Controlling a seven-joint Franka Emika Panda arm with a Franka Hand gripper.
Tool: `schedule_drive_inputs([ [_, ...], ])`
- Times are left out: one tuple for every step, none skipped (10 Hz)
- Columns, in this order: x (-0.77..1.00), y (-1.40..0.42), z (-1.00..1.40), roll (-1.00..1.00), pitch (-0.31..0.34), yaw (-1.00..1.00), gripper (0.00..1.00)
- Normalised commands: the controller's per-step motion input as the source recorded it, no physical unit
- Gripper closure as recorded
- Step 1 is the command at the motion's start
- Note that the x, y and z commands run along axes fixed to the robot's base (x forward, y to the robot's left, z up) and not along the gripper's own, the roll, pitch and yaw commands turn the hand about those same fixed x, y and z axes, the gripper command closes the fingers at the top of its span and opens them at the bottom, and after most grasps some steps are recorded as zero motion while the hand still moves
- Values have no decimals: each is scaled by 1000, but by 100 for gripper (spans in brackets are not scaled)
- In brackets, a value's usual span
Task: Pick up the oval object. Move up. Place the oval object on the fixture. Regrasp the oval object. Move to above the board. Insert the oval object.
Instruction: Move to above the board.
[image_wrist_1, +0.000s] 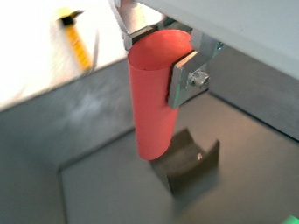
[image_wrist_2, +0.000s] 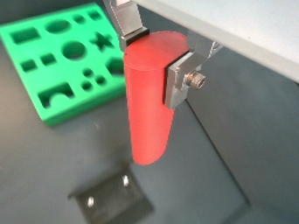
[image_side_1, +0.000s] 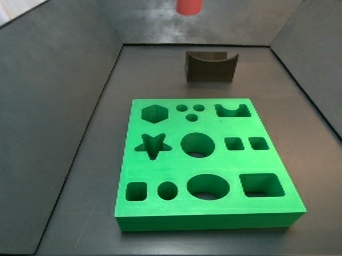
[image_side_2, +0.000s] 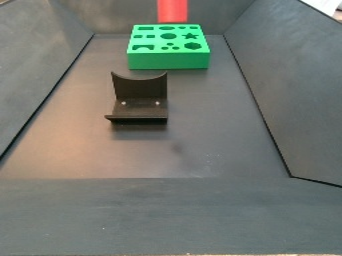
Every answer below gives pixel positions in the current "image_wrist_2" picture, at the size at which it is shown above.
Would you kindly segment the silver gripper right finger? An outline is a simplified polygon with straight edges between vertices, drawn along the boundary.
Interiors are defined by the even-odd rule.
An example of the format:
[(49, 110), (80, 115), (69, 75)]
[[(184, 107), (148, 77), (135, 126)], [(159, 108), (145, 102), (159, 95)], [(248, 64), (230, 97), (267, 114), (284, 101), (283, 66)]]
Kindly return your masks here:
[(187, 35), (188, 51), (167, 67), (164, 105), (175, 109), (187, 98), (189, 88), (202, 88), (206, 76), (202, 65), (220, 50), (222, 44), (198, 33)]

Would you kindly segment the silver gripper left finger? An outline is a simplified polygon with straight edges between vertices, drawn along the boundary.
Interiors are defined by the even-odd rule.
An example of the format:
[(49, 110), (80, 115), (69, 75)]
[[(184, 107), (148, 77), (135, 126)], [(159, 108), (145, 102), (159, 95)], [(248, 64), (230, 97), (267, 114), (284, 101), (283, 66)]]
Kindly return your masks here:
[(104, 0), (107, 13), (119, 36), (120, 49), (149, 34), (149, 30), (143, 26), (137, 4), (132, 0)]

